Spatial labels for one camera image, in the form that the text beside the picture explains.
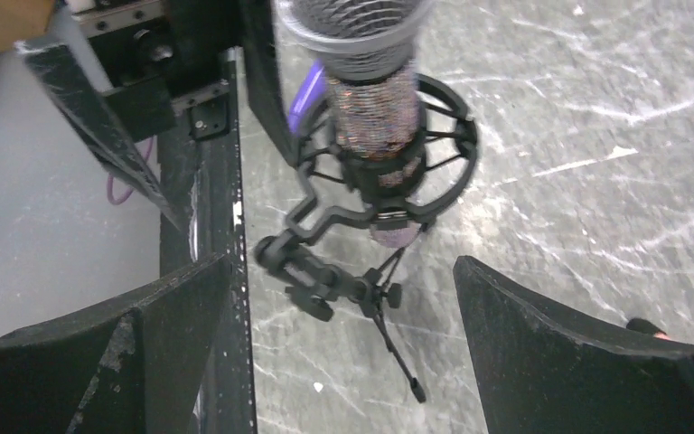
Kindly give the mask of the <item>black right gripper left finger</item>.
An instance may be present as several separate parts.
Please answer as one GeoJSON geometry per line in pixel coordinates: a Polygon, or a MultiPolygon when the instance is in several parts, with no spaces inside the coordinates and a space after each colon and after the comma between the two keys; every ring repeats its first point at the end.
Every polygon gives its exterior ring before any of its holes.
{"type": "Polygon", "coordinates": [[[0,433],[153,433],[148,319],[167,281],[0,337],[0,433]]]}

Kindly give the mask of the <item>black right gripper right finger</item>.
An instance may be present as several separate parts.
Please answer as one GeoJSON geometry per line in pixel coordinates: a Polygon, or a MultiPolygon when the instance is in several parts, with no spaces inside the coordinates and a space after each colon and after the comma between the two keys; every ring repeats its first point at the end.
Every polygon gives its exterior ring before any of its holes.
{"type": "Polygon", "coordinates": [[[491,433],[694,433],[694,344],[599,320],[470,256],[453,275],[491,433]]]}

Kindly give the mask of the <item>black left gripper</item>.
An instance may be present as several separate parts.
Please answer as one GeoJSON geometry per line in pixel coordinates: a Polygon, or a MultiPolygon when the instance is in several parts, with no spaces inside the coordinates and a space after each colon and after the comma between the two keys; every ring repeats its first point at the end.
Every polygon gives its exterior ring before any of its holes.
{"type": "Polygon", "coordinates": [[[111,107],[61,39],[21,40],[14,44],[16,53],[106,170],[155,204],[177,230],[186,229],[187,219],[134,140],[172,128],[187,109],[228,92],[229,74],[220,64],[224,53],[242,49],[249,107],[286,163],[296,166],[271,1],[65,5],[113,87],[106,96],[111,107]]]}

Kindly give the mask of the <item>silver glitter microphone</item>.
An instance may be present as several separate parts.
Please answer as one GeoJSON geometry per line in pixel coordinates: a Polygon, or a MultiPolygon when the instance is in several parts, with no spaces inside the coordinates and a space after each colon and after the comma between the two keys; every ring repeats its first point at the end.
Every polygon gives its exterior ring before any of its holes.
{"type": "MultiPolygon", "coordinates": [[[[352,156],[390,160],[409,146],[419,120],[417,36],[429,1],[280,1],[278,16],[323,66],[324,97],[336,117],[337,143],[352,156]]],[[[389,248],[421,232],[367,229],[389,248]]]]}

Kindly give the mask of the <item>black tripod shock-mount stand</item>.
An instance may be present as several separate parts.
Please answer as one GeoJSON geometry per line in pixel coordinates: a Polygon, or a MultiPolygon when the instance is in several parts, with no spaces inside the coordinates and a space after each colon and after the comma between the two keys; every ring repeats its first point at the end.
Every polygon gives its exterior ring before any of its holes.
{"type": "Polygon", "coordinates": [[[292,304],[318,320],[330,321],[333,318],[330,304],[341,297],[357,304],[363,315],[373,320],[413,395],[423,403],[427,399],[424,387],[390,339],[384,319],[383,308],[397,308],[402,299],[402,286],[391,278],[405,248],[397,248],[380,266],[360,276],[325,262],[310,250],[334,225],[392,231],[417,223],[421,231],[428,231],[437,217],[463,194],[478,159],[478,130],[474,119],[464,100],[443,82],[421,74],[417,90],[441,103],[421,103],[417,110],[417,129],[409,146],[390,160],[352,156],[337,143],[336,117],[329,114],[326,98],[320,96],[309,105],[293,132],[295,169],[305,197],[286,215],[286,227],[280,234],[258,243],[254,258],[269,275],[287,284],[286,293],[292,304]],[[452,163],[462,158],[466,165],[460,177],[440,197],[427,204],[414,204],[412,194],[422,185],[425,175],[440,166],[428,164],[427,145],[444,138],[452,140],[457,150],[446,161],[452,163]],[[301,223],[318,204],[311,179],[320,175],[316,164],[321,156],[332,156],[338,161],[342,175],[337,178],[337,184],[359,193],[364,208],[352,211],[330,206],[306,229],[301,223]]]}

